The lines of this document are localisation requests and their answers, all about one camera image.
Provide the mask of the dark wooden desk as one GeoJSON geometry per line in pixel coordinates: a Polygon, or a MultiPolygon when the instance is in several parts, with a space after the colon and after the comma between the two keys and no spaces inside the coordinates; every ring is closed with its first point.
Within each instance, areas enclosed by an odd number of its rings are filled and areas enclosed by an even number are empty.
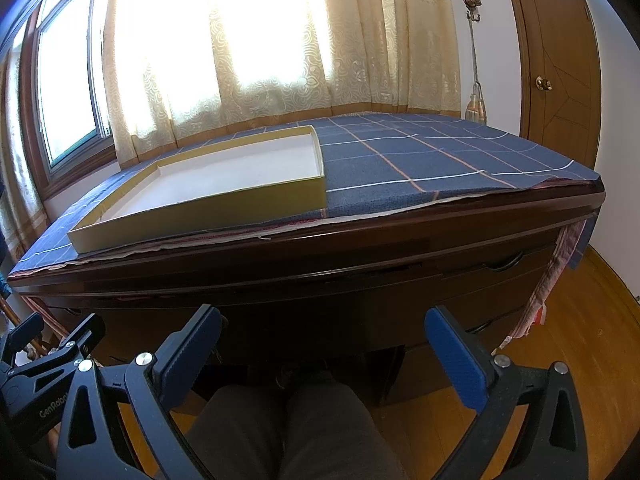
{"type": "Polygon", "coordinates": [[[374,400],[446,386],[424,316],[446,307],[497,347],[549,275],[563,231],[594,217],[601,181],[489,194],[400,214],[222,240],[207,234],[77,257],[24,257],[10,286],[69,332],[89,313],[104,364],[152,351],[202,304],[236,356],[293,377],[336,364],[374,400]]]}

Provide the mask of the yellow cardboard tray box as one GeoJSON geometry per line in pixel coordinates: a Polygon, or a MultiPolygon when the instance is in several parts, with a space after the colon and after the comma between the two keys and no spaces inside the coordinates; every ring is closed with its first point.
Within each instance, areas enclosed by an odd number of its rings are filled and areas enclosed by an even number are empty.
{"type": "Polygon", "coordinates": [[[245,226],[326,206],[316,129],[272,130],[152,162],[68,232],[76,252],[245,226]]]}

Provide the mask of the beige patterned curtain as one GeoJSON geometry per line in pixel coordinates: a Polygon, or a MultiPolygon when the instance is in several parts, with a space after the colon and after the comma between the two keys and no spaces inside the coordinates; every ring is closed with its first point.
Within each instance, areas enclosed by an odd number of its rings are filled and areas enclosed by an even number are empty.
{"type": "Polygon", "coordinates": [[[108,0],[120,166],[241,130],[361,112],[461,112],[451,0],[108,0]]]}

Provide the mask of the blue plaid table cloth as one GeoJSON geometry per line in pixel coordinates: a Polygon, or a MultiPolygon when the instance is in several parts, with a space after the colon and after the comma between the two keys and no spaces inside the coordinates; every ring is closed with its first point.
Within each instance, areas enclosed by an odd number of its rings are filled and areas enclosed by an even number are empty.
{"type": "Polygon", "coordinates": [[[598,174],[576,160],[520,136],[440,115],[360,113],[250,129],[163,154],[109,177],[68,208],[18,260],[26,278],[96,259],[117,259],[187,240],[216,244],[299,231],[324,224],[384,218],[492,194],[590,185],[598,174]],[[144,240],[80,254],[68,232],[100,199],[138,171],[170,155],[220,141],[311,125],[326,176],[326,206],[306,214],[231,228],[144,240]]]}

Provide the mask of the brown wooden door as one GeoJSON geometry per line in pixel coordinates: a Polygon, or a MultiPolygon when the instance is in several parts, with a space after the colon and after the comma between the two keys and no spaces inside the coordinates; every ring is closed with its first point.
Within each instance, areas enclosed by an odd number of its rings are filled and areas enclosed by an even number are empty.
{"type": "Polygon", "coordinates": [[[521,57],[520,135],[593,168],[601,131],[601,71],[586,0],[512,0],[521,57]],[[540,91],[543,76],[553,89],[540,91]]]}

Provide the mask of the brass door knob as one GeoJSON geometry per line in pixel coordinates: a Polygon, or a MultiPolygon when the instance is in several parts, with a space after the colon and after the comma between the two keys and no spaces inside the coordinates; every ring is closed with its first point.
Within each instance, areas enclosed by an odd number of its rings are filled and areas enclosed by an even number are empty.
{"type": "Polygon", "coordinates": [[[535,87],[540,91],[551,91],[553,89],[552,83],[549,79],[544,78],[543,76],[537,76],[534,79],[535,87]]]}

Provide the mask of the window with brown frame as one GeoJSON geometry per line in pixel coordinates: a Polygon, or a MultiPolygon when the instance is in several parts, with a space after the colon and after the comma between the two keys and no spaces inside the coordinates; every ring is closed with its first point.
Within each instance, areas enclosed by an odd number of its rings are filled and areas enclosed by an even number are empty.
{"type": "Polygon", "coordinates": [[[44,200],[116,160],[102,67],[106,8],[107,0],[40,0],[26,22],[20,116],[44,200]]]}

